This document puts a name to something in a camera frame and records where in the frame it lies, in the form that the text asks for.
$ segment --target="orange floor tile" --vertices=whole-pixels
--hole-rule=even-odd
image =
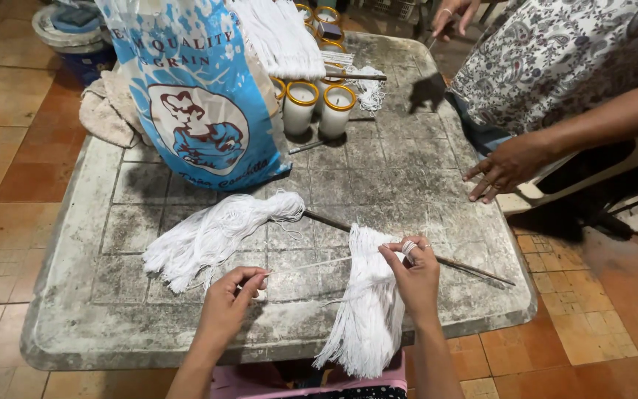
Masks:
[[[81,86],[32,34],[40,6],[0,0],[0,399],[163,398],[175,369],[49,373],[19,353],[45,246],[86,137]],[[411,34],[386,21],[352,12],[344,28]],[[638,239],[589,231],[584,242],[568,243],[512,230],[538,311],[527,324],[448,341],[465,397],[638,398]],[[405,350],[408,397],[417,398],[415,348]]]

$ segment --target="blue and white bag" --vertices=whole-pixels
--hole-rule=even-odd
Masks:
[[[142,125],[176,173],[232,191],[290,169],[270,77],[223,0],[96,0]]]

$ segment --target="logo of woman on bag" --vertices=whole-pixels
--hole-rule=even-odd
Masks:
[[[225,176],[247,149],[245,115],[226,96],[198,86],[149,86],[152,122],[186,163]]]

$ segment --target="towel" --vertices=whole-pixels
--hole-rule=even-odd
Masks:
[[[93,136],[125,149],[136,146],[140,139],[153,145],[122,75],[102,71],[100,79],[85,88],[82,97],[80,123]]]

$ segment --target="blue bucket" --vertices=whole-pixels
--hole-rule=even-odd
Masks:
[[[93,18],[82,26],[68,22],[75,8],[52,4],[42,8],[31,21],[38,37],[52,48],[63,64],[85,86],[100,79],[100,72],[112,70],[117,61],[110,32]]]

